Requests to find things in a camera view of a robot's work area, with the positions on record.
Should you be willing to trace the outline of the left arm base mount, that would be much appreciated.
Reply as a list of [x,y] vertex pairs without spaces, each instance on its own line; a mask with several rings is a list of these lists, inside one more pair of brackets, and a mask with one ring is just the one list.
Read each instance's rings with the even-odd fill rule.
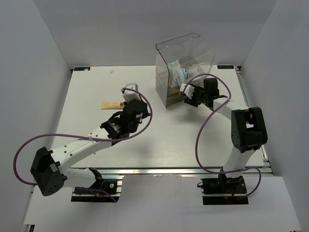
[[95,182],[88,188],[76,187],[73,189],[71,202],[80,203],[116,203],[119,200],[118,179],[104,178],[101,173],[90,168]]

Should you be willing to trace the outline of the beige makeup tube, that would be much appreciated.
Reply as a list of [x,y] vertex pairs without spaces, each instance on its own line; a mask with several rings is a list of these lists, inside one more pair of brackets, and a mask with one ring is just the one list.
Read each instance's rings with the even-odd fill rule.
[[118,102],[118,101],[104,101],[101,104],[101,110],[116,110],[116,109],[123,109],[125,106],[124,102]]

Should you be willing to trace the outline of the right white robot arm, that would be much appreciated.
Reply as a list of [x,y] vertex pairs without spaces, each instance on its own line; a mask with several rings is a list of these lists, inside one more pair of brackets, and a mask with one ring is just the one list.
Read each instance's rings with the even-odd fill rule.
[[221,95],[218,89],[218,79],[205,78],[204,86],[182,84],[180,92],[186,96],[185,103],[198,107],[200,104],[208,107],[212,113],[219,113],[231,121],[231,141],[233,148],[227,162],[220,173],[225,176],[218,180],[218,188],[225,193],[235,188],[234,178],[242,176],[252,154],[267,142],[267,130],[262,109],[248,107]]

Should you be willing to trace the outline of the white blue sachet packet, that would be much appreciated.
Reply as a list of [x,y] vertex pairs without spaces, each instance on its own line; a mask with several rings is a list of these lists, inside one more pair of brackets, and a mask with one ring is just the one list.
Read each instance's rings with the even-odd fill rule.
[[167,64],[169,71],[172,74],[172,84],[171,87],[176,87],[176,85],[181,86],[183,83],[186,83],[183,75],[181,74],[182,67],[180,66],[179,60],[169,62]]

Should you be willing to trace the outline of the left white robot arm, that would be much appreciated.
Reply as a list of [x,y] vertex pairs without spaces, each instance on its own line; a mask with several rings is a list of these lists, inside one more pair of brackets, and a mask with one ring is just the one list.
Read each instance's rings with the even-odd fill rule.
[[81,187],[92,193],[104,190],[104,179],[96,168],[75,169],[73,165],[98,151],[127,140],[148,116],[150,113],[147,103],[132,100],[86,138],[52,150],[40,148],[30,172],[42,195],[50,196],[65,187]]

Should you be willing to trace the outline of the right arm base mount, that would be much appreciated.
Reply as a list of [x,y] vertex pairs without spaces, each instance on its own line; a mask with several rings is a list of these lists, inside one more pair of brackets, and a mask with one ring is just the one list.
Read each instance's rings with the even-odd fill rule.
[[222,185],[219,178],[204,178],[197,184],[202,190],[203,205],[248,205],[247,189],[243,179],[238,183]]

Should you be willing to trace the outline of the clear acrylic organizer box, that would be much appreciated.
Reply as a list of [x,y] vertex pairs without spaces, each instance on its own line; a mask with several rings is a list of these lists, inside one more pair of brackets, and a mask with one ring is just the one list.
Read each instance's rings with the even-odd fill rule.
[[182,84],[193,77],[210,73],[214,50],[195,32],[158,42],[155,45],[155,89],[167,108],[184,100]]

